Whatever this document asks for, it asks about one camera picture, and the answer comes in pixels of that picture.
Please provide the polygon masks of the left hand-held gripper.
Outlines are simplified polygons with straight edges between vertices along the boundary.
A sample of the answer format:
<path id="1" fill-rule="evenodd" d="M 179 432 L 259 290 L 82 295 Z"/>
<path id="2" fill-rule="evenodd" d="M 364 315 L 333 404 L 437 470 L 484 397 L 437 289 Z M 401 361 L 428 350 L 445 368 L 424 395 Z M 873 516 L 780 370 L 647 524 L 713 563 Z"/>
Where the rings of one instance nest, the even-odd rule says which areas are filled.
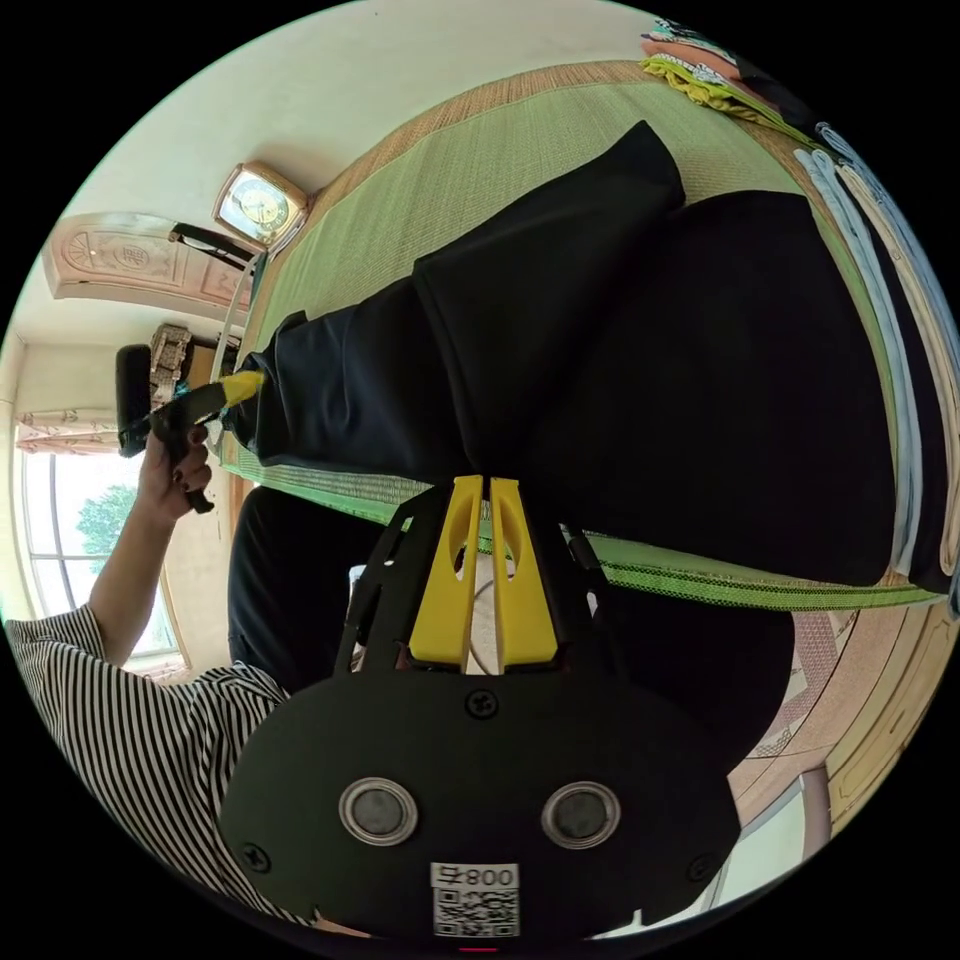
<path id="1" fill-rule="evenodd" d="M 266 375 L 260 370 L 238 371 L 182 394 L 152 410 L 149 384 L 145 381 L 118 382 L 119 455 L 130 459 L 145 451 L 153 432 L 166 446 L 174 464 L 186 453 L 189 431 L 219 416 L 224 407 L 235 407 L 254 397 Z"/>

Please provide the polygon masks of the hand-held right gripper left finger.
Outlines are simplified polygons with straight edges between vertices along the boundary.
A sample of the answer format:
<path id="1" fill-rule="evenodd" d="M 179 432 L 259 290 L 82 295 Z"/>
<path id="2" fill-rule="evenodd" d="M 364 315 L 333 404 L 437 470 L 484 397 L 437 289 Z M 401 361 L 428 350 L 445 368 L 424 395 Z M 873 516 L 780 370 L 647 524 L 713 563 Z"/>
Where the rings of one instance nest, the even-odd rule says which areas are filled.
<path id="1" fill-rule="evenodd" d="M 420 664 L 468 662 L 483 484 L 480 475 L 458 477 L 453 483 L 409 640 L 410 654 Z"/>

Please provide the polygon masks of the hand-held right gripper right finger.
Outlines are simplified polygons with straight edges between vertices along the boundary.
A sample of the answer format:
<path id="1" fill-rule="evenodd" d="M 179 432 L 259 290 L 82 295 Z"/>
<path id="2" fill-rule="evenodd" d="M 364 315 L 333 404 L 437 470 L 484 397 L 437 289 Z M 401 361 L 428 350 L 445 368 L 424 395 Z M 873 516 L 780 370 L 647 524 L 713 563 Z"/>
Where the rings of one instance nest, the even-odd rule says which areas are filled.
<path id="1" fill-rule="evenodd" d="M 505 671 L 553 661 L 558 644 L 517 481 L 490 481 L 497 649 Z"/>

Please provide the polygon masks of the person's left hand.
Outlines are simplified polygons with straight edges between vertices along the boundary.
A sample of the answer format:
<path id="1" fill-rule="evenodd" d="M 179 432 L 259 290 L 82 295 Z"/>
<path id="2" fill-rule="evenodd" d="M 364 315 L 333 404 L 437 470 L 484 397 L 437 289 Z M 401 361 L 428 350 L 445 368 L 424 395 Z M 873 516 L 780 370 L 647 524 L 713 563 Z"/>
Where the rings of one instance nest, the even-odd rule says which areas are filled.
<path id="1" fill-rule="evenodd" d="M 174 464 L 164 443 L 153 432 L 148 435 L 140 467 L 136 513 L 172 528 L 192 510 L 188 495 L 202 493 L 212 477 L 206 439 L 206 427 L 195 425 L 188 433 L 185 455 Z"/>

